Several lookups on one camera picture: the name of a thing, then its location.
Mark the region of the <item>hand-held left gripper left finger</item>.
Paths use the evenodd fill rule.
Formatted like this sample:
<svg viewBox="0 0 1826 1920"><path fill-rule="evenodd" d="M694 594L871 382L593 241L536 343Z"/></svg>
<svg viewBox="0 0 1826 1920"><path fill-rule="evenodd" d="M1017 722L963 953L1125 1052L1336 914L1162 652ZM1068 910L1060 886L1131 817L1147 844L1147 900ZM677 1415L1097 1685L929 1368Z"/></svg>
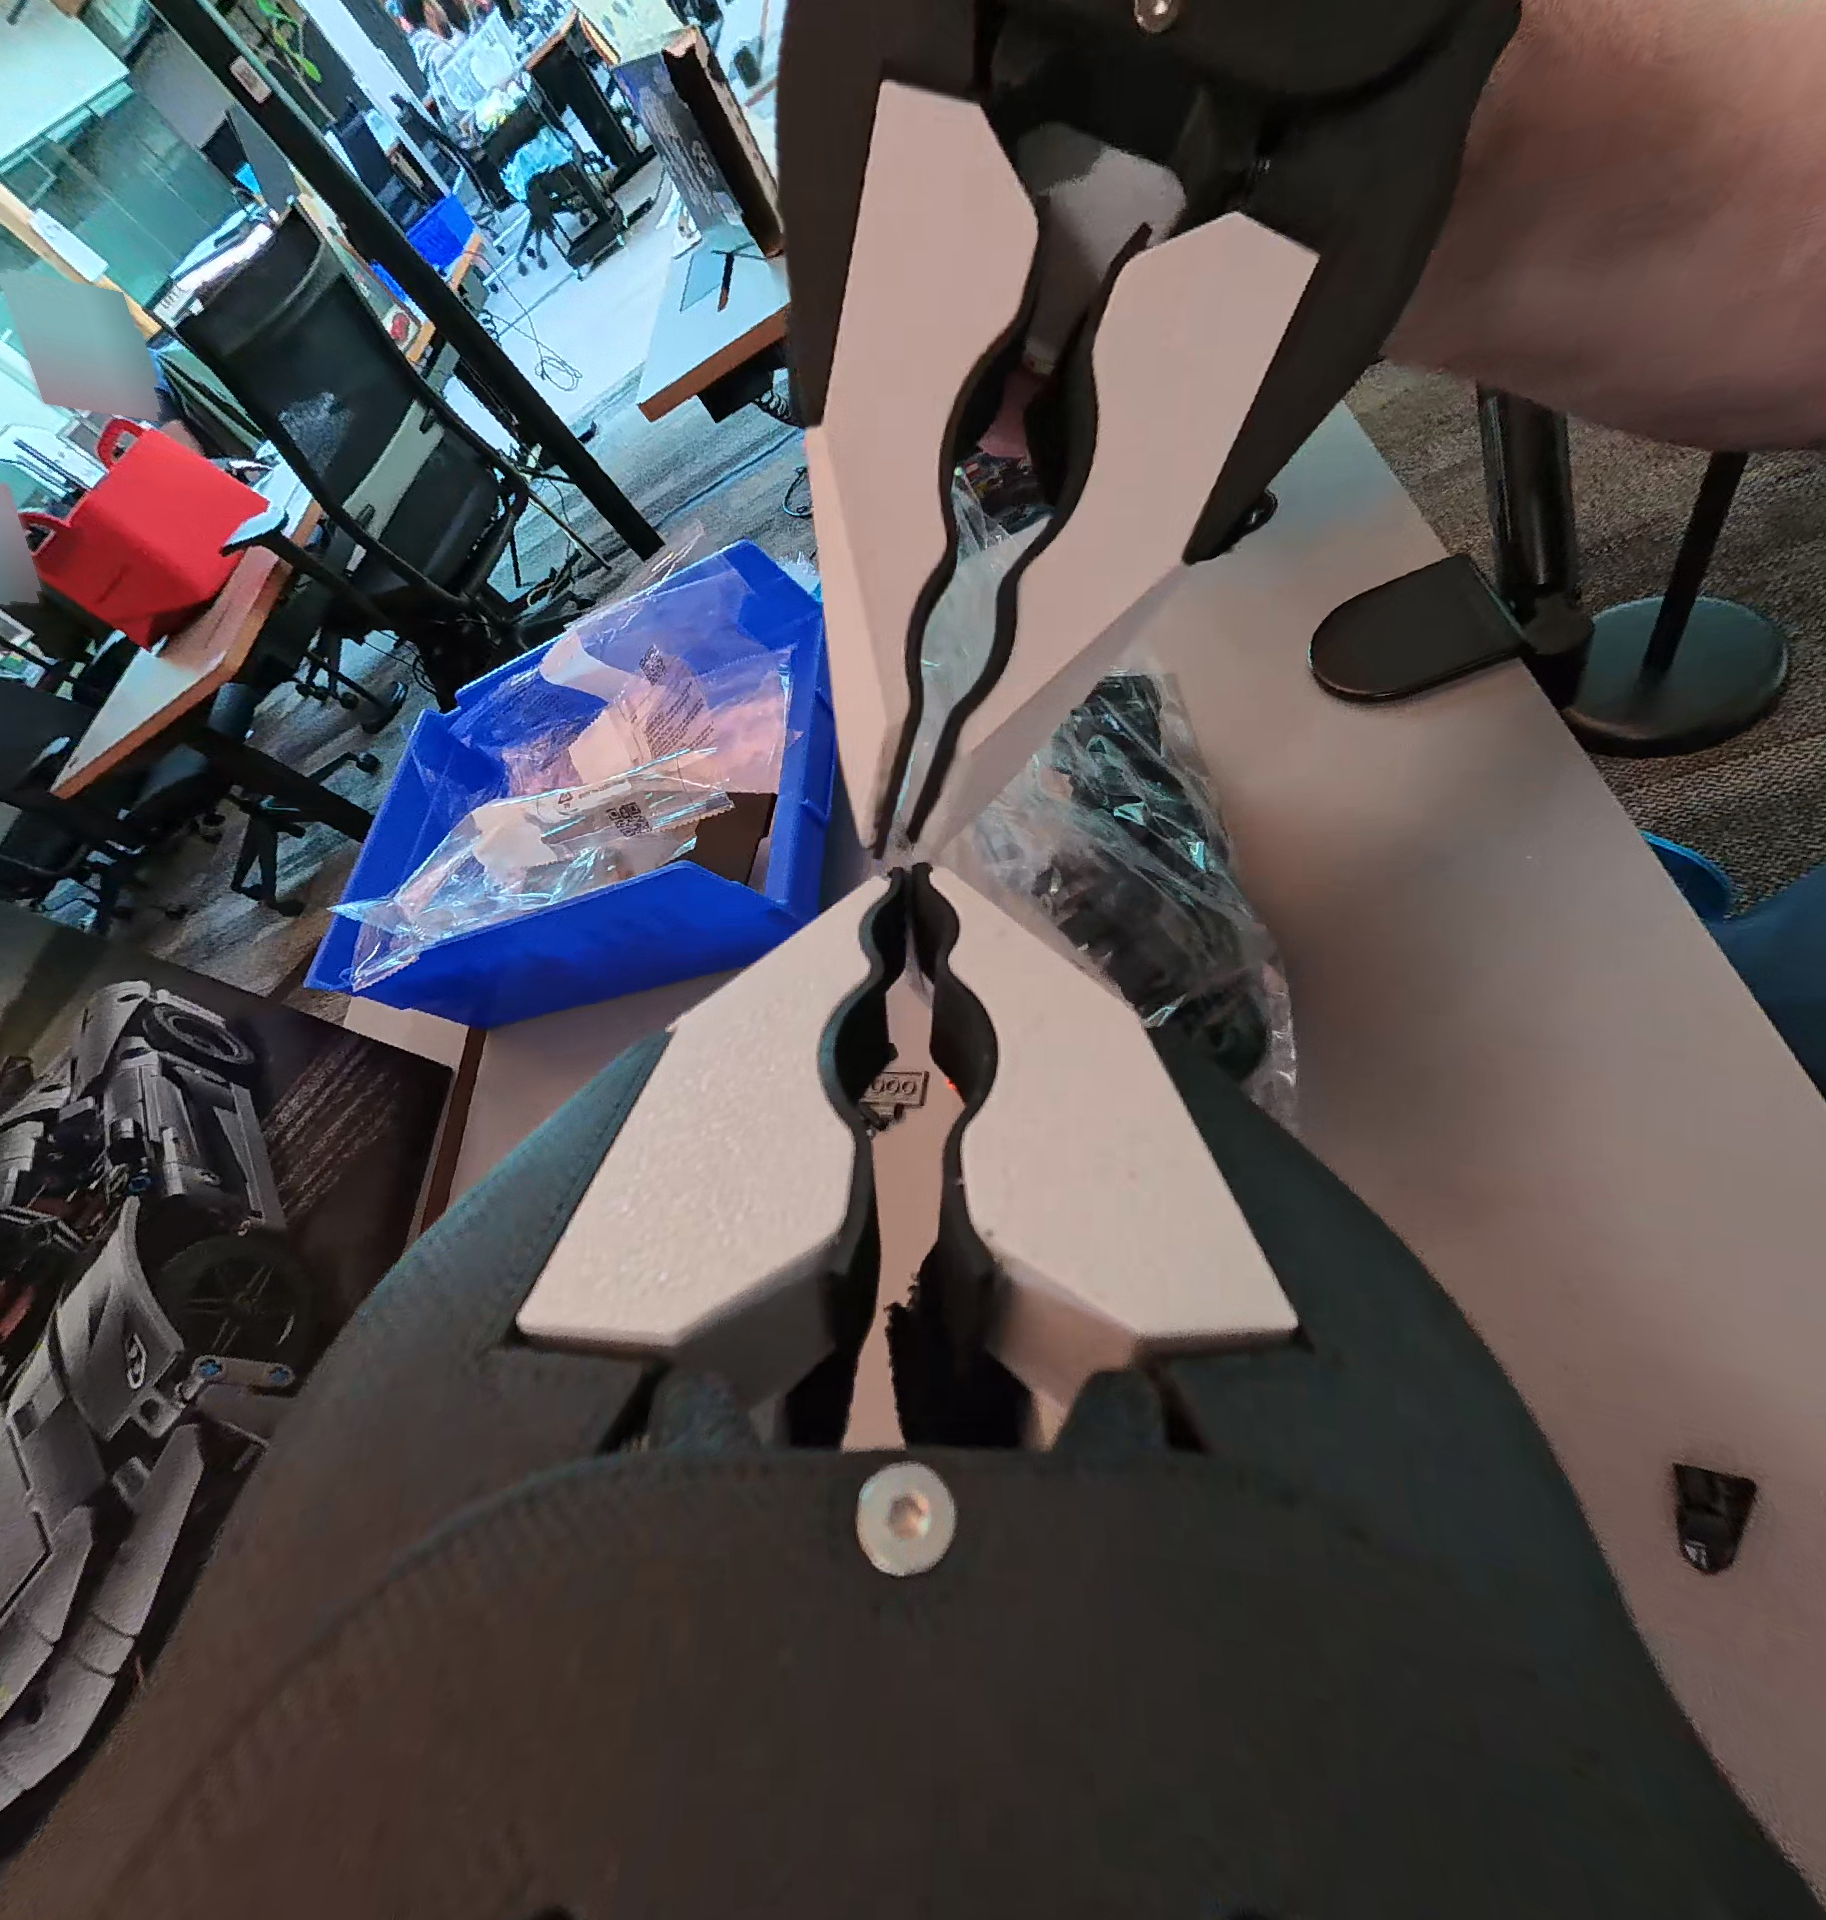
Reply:
<svg viewBox="0 0 1826 1920"><path fill-rule="evenodd" d="M713 1373L744 1402L836 1354L836 1274L871 1214L836 1035L904 965L904 879L862 879L668 1029L515 1310L524 1343Z"/></svg>

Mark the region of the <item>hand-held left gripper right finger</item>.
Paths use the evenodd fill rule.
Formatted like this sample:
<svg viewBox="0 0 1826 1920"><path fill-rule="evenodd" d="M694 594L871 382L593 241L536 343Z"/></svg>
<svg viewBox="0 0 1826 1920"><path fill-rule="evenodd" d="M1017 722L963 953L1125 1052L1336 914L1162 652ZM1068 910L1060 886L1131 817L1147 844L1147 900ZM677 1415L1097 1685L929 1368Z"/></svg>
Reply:
<svg viewBox="0 0 1826 1920"><path fill-rule="evenodd" d="M968 879L912 868L929 1052L963 1116L912 1277L912 1440L1021 1444L1023 1398L1297 1335L1134 1007Z"/></svg>

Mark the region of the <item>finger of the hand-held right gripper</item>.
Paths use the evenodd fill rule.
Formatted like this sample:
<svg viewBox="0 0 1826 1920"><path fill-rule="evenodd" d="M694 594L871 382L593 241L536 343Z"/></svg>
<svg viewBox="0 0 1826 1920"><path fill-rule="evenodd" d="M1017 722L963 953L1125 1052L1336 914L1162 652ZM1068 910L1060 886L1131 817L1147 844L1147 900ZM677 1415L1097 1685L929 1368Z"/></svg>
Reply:
<svg viewBox="0 0 1826 1920"><path fill-rule="evenodd" d="M1117 263L1068 356L1060 497L997 580L991 656L910 806L912 851L997 798L1172 594L1313 266L1243 214Z"/></svg>
<svg viewBox="0 0 1826 1920"><path fill-rule="evenodd" d="M886 81L825 406L805 428L836 740L887 849L922 726L922 637L953 573L953 439L1031 302L1041 214L977 100Z"/></svg>

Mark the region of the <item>large clear plastic parts bag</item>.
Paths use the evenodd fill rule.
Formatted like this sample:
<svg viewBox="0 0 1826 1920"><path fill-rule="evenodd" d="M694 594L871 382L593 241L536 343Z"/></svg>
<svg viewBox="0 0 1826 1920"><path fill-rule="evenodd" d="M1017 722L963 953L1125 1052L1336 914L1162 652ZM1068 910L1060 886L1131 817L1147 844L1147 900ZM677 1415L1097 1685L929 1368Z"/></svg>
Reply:
<svg viewBox="0 0 1826 1920"><path fill-rule="evenodd" d="M953 573L922 637L887 855L912 855L912 798L947 712L985 664L1009 568L1050 519L1023 457L950 474ZM947 865L1002 914L1107 977L1152 1033L1213 1062L1297 1130L1297 1044L1282 948L1238 876L1180 679L1131 648L1028 766L950 840Z"/></svg>

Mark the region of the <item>person's right forearm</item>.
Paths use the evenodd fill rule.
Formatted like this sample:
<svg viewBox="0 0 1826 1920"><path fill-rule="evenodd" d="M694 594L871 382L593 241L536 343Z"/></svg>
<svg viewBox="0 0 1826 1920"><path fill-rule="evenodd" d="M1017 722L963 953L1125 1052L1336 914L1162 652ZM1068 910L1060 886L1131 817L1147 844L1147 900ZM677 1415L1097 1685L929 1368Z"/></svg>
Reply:
<svg viewBox="0 0 1826 1920"><path fill-rule="evenodd" d="M1826 448L1826 0L1529 0L1384 358Z"/></svg>

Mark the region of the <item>toy car set box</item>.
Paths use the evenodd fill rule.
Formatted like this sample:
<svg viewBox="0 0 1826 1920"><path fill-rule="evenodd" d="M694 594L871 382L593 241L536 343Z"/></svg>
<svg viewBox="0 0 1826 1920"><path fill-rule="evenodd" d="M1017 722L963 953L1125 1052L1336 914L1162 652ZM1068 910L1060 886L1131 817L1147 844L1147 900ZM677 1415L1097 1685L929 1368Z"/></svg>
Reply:
<svg viewBox="0 0 1826 1920"><path fill-rule="evenodd" d="M451 1070L0 900L0 1856L404 1251Z"/></svg>

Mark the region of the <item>grey top desk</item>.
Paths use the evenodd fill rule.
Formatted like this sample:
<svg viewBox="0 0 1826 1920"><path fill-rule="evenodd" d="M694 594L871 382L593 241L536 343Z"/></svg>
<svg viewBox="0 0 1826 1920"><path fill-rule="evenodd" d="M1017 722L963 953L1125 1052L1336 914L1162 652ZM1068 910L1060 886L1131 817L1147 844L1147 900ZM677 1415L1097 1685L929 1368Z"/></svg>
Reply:
<svg viewBox="0 0 1826 1920"><path fill-rule="evenodd" d="M749 237L713 237L677 258L639 374L642 422L688 401L727 422L767 396L788 356L788 297L788 258L767 258Z"/></svg>

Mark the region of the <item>blue storage bin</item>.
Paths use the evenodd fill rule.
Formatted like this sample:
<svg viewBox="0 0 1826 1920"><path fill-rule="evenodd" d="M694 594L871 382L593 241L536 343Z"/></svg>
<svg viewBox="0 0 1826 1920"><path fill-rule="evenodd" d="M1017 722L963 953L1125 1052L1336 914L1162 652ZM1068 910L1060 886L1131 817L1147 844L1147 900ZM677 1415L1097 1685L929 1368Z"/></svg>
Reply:
<svg viewBox="0 0 1826 1920"><path fill-rule="evenodd" d="M593 910L593 927L579 935L570 953L557 948L548 961L536 965L536 974L515 974L511 985L493 985L482 992L481 1002L461 1002L456 985L443 985L432 994L432 1007L420 1015L465 1024L465 1029L498 1029L515 1017L606 1002L620 994L639 994L649 985L677 985L702 974L719 974L719 970L759 961L762 953L780 946L795 927L801 927L820 914L823 873L825 873L825 826L832 826L836 771L840 771L836 766L836 712L832 712L832 689L825 689L825 623L823 623L820 594L801 580L798 568L773 560L762 544L734 539L693 566L649 575L631 596L660 590L662 580L684 587L693 575L719 573L719 568L740 573L762 594L778 594L778 587L790 580L795 594L810 601L815 611L815 643L810 643L815 683L810 689L798 683L795 692L798 736L788 747L780 794L768 806L767 840L753 840L753 826L740 826L734 844L719 849L707 832L705 849L713 851L702 855L702 865L677 865L662 876L642 879L642 886L626 885L612 893ZM326 994L347 994L331 977L325 977L318 948L311 956L307 985L326 992ZM379 994L378 1002L387 1002L399 1012L419 1012L419 1007L399 1002L393 994Z"/></svg>

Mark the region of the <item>black desk clamp with pole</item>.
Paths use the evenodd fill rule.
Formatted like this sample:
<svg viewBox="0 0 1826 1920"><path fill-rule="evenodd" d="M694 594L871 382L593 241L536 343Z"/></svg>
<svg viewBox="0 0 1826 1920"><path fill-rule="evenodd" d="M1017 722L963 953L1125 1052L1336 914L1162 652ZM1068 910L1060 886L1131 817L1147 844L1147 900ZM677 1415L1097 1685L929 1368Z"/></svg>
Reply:
<svg viewBox="0 0 1826 1920"><path fill-rule="evenodd" d="M1400 704L1499 664L1524 664L1568 706L1591 652L1580 607L1568 422L1480 390L1493 566L1411 568L1330 611L1311 637L1313 683L1349 704Z"/></svg>

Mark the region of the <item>crumpled empty plastic bags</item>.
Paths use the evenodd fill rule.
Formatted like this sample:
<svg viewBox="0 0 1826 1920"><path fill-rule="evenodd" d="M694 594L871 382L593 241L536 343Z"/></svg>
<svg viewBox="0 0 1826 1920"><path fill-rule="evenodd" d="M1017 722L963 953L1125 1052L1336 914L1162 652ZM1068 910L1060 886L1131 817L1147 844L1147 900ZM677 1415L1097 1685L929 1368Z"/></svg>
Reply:
<svg viewBox="0 0 1826 1920"><path fill-rule="evenodd" d="M481 1002L620 886L767 840L815 611L719 568L575 623L419 722L318 948L347 994Z"/></svg>

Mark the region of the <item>black office chair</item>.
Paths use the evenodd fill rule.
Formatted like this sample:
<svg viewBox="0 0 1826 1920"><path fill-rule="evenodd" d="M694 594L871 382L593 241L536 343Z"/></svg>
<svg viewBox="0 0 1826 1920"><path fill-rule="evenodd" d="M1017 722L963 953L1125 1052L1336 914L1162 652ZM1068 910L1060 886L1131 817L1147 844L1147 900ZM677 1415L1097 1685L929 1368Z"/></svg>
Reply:
<svg viewBox="0 0 1826 1920"><path fill-rule="evenodd" d="M271 643L307 643L301 689L402 706L340 671L347 643L393 637L420 689L460 689L563 633L616 587L616 566L563 522L542 443L469 396L456 349L424 363L387 337L344 248L301 214L252 222L190 258L158 318L247 408L315 509Z"/></svg>
<svg viewBox="0 0 1826 1920"><path fill-rule="evenodd" d="M91 900L91 927L111 935L129 917L145 868L183 834L204 834L222 806L247 824L231 886L281 917L301 900L281 895L281 840L326 826L347 844L374 834L374 810L331 789L344 766L378 775L378 754L344 754L318 775L298 775L252 747L263 695L225 683L193 715L146 740L134 771L91 779L61 798L61 761L81 746L84 704L34 683L0 679L0 900L45 910L59 886Z"/></svg>

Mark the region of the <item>round-base floor stand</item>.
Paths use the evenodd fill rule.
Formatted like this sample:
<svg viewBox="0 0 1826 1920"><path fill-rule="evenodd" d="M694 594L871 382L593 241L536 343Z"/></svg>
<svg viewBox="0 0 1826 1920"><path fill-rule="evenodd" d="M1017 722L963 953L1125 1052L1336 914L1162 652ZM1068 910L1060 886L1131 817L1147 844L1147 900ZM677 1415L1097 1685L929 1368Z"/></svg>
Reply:
<svg viewBox="0 0 1826 1920"><path fill-rule="evenodd" d="M1787 695L1780 627L1705 594L1744 468L1744 448L1711 456L1666 590L1591 616L1590 660L1566 706L1590 754L1699 754L1747 734Z"/></svg>

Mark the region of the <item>person's leg in jeans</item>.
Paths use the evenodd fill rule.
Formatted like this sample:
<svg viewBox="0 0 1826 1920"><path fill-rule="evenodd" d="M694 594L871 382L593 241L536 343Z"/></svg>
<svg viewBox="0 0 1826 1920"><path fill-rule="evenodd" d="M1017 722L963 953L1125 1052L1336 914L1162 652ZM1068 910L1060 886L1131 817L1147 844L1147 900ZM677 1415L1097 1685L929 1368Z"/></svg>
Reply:
<svg viewBox="0 0 1826 1920"><path fill-rule="evenodd" d="M1707 935L1826 1099L1826 865Z"/></svg>

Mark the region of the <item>wooden top side desk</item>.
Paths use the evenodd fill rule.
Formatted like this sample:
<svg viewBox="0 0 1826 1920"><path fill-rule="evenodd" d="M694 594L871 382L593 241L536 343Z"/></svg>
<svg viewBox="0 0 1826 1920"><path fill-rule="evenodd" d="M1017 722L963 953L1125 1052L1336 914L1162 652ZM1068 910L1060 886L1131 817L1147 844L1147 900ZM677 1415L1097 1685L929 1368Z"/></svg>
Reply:
<svg viewBox="0 0 1826 1920"><path fill-rule="evenodd" d="M172 726L204 706L235 683L252 643L290 587L290 566L271 550L241 553L231 587L155 652L138 652L108 704L91 715L73 754L53 779L53 798L81 798L93 782L162 740Z"/></svg>

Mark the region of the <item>red bag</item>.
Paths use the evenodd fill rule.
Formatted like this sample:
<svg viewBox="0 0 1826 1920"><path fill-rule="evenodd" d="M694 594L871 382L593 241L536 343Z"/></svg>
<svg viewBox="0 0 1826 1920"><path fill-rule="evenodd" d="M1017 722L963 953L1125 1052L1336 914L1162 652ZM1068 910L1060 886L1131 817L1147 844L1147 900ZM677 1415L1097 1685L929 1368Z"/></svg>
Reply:
<svg viewBox="0 0 1826 1920"><path fill-rule="evenodd" d="M271 504L129 417L111 417L93 448L108 474L65 517L17 519L45 590L153 652L231 587L238 553L225 544Z"/></svg>

